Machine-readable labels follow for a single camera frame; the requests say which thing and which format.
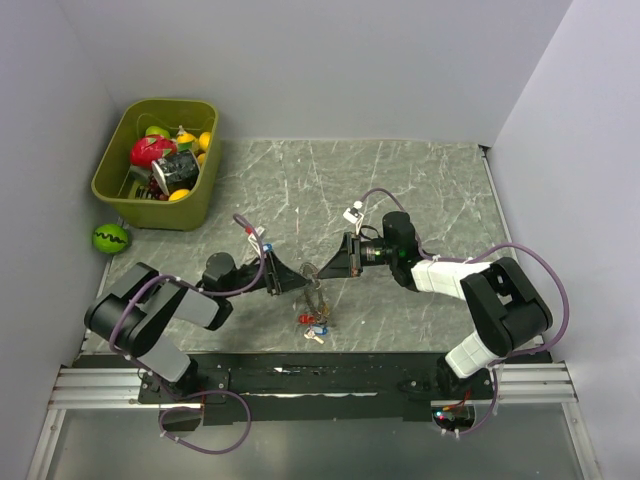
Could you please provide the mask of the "red key tag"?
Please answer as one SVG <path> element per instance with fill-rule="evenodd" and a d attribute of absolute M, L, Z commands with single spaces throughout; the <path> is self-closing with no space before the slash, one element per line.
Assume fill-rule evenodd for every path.
<path fill-rule="evenodd" d="M 301 315 L 298 317 L 298 322 L 299 322 L 300 324 L 306 324 L 306 325 L 309 325 L 309 324 L 314 324 L 314 323 L 316 322 L 316 319 L 315 319 L 315 317 L 314 317 L 313 315 L 310 315 L 310 314 L 301 314 Z"/>

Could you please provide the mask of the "blue tag key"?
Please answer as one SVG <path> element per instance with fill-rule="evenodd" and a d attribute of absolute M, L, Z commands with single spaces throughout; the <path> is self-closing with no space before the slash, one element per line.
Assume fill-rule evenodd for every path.
<path fill-rule="evenodd" d="M 320 345 L 325 343 L 324 337 L 328 333 L 328 329 L 322 325 L 311 325 L 305 331 L 303 336 L 307 340 L 314 340 Z"/>

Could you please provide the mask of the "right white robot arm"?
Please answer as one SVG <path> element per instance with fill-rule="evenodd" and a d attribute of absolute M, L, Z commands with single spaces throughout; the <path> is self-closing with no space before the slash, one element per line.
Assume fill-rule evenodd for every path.
<path fill-rule="evenodd" d="M 437 387 L 448 398 L 461 397 L 474 375 L 553 325 L 549 307 L 514 259 L 427 260 L 420 255 L 410 215 L 402 211 L 383 216 L 379 238 L 363 240 L 355 232 L 345 233 L 339 250 L 318 277 L 354 278 L 364 268 L 377 265 L 388 266 L 403 288 L 466 302 L 474 331 L 437 360 Z"/>

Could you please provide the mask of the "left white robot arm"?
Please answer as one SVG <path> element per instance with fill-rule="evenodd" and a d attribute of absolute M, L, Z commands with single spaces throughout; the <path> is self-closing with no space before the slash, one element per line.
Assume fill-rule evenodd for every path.
<path fill-rule="evenodd" d="M 279 295 L 310 284 L 272 251 L 241 266 L 230 254 L 215 253 L 194 286 L 139 262 L 88 307 L 84 324 L 112 352 L 157 376 L 171 399 L 185 402 L 201 380 L 197 362 L 164 334 L 172 319 L 215 331 L 231 315 L 234 296 L 261 289 Z"/>

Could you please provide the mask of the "black cup in bin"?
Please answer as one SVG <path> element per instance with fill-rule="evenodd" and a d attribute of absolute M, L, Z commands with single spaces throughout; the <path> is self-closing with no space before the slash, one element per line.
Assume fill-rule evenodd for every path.
<path fill-rule="evenodd" d="M 184 150 L 154 161 L 154 178 L 164 192 L 191 189 L 200 174 L 200 165 L 190 150 Z"/>

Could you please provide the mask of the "yellow lemon toy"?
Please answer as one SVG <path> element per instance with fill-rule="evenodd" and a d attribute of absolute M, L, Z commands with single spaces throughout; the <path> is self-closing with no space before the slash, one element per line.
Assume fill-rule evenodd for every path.
<path fill-rule="evenodd" d="M 207 152 L 211 144 L 212 134 L 210 132 L 203 132 L 199 138 L 199 148 L 202 152 Z"/>

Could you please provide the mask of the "green watermelon ball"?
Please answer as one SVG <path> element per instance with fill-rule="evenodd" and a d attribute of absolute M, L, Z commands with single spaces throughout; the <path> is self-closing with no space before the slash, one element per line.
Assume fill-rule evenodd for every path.
<path fill-rule="evenodd" d="M 118 254 L 129 246 L 129 234 L 117 224 L 104 224 L 97 227 L 92 235 L 92 244 L 100 252 Z"/>

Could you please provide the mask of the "olive green plastic bin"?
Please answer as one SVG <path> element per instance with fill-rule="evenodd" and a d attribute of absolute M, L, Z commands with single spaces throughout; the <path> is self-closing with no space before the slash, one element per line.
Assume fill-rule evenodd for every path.
<path fill-rule="evenodd" d="M 221 161 L 218 120 L 217 109 L 198 100 L 131 105 L 94 174 L 94 195 L 136 228 L 198 228 Z"/>

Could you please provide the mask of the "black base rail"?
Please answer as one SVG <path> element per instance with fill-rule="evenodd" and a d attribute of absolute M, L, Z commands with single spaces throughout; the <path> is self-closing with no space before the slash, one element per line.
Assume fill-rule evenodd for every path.
<path fill-rule="evenodd" d="M 438 403 L 489 400 L 487 369 L 460 380 L 441 353 L 217 353 L 162 388 L 144 376 L 141 404 L 200 409 L 203 423 L 400 418 L 429 422 Z"/>

